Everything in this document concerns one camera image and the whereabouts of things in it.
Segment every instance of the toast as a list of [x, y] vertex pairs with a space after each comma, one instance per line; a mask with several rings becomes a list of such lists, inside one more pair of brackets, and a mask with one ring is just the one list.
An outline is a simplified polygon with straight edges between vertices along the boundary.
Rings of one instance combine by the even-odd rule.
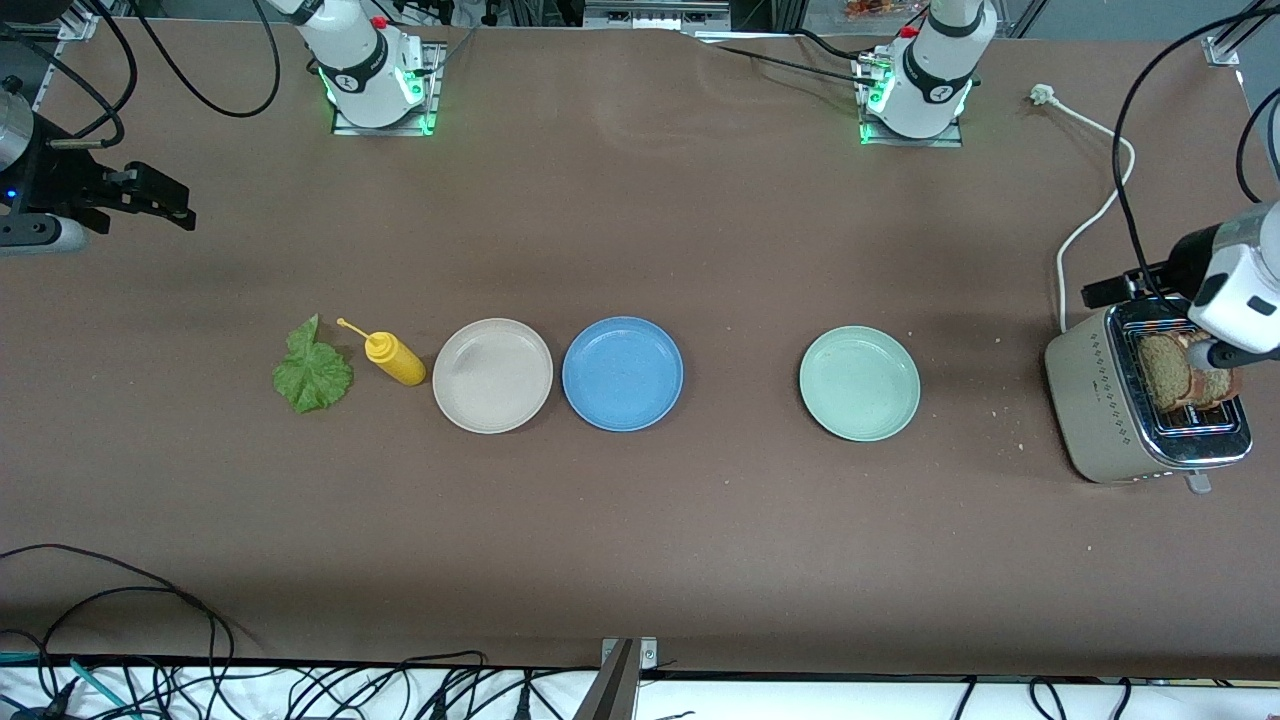
[[1210, 338], [1204, 331], [1174, 331], [1138, 341], [1143, 377], [1158, 411], [1172, 413], [1187, 406], [1212, 410], [1240, 393], [1239, 369], [1201, 370], [1188, 361], [1187, 350]]

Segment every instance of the brown tablecloth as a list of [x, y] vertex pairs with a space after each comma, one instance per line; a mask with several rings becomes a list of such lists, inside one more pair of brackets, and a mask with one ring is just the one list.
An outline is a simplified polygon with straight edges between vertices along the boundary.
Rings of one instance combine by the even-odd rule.
[[[210, 97], [264, 96], [260, 28], [157, 26]], [[269, 657], [582, 664], [600, 637], [641, 634], [676, 669], [1280, 670], [1276, 369], [1248, 370], [1256, 448], [1208, 497], [1080, 479], [1043, 378], [1053, 252], [1110, 192], [1108, 160], [1025, 95], [1052, 83], [1110, 124], [1158, 46], [996, 42], [947, 151], [860, 146], [838, 81], [671, 32], [481, 29], [449, 63], [436, 136], [364, 140], [328, 135], [291, 28], [280, 96], [251, 120], [200, 106], [127, 29], [142, 81], [100, 159], [191, 186], [200, 227], [116, 215], [86, 252], [0, 263], [5, 546], [137, 562]], [[796, 40], [750, 46], [840, 69]], [[111, 97], [123, 83], [105, 29], [65, 59]], [[65, 78], [44, 111], [95, 114]], [[1245, 114], [1234, 73], [1194, 47], [1139, 96], [1152, 256], [1245, 206]], [[1111, 214], [1069, 255], [1076, 310], [1075, 288], [1132, 265]], [[312, 313], [356, 382], [297, 416], [270, 375]], [[634, 434], [593, 429], [558, 384], [525, 428], [466, 433], [332, 325], [431, 355], [509, 316], [558, 360], [614, 314], [660, 324], [686, 363], [678, 406]], [[890, 441], [837, 439], [800, 401], [805, 347], [844, 324], [919, 365], [919, 413]], [[41, 628], [127, 582], [10, 561], [0, 615]], [[174, 601], [122, 597], [52, 650], [200, 655], [204, 632]]]

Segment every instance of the toaster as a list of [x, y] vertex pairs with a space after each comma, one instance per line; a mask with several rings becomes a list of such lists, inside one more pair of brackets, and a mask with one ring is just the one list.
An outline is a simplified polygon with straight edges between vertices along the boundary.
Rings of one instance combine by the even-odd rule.
[[[1187, 301], [1169, 299], [1175, 307]], [[1147, 391], [1138, 341], [1196, 329], [1165, 302], [1112, 305], [1048, 343], [1044, 370], [1071, 464], [1094, 483], [1184, 475], [1192, 492], [1211, 489], [1207, 470], [1239, 462], [1253, 447], [1239, 398], [1211, 410], [1160, 413]]]

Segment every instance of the light green plate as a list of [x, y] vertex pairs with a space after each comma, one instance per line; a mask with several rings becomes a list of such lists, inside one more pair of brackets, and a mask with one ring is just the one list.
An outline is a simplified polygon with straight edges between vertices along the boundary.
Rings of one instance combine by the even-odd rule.
[[818, 424], [845, 439], [884, 439], [920, 405], [920, 373], [896, 340], [850, 325], [828, 331], [800, 363], [800, 395]]

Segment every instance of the mustard bottle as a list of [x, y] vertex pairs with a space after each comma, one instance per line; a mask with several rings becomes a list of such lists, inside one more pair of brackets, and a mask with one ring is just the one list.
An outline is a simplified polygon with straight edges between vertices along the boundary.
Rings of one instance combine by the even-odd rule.
[[338, 324], [365, 338], [365, 356], [388, 375], [410, 387], [426, 379], [426, 366], [398, 337], [384, 332], [366, 334], [342, 318], [338, 318]]

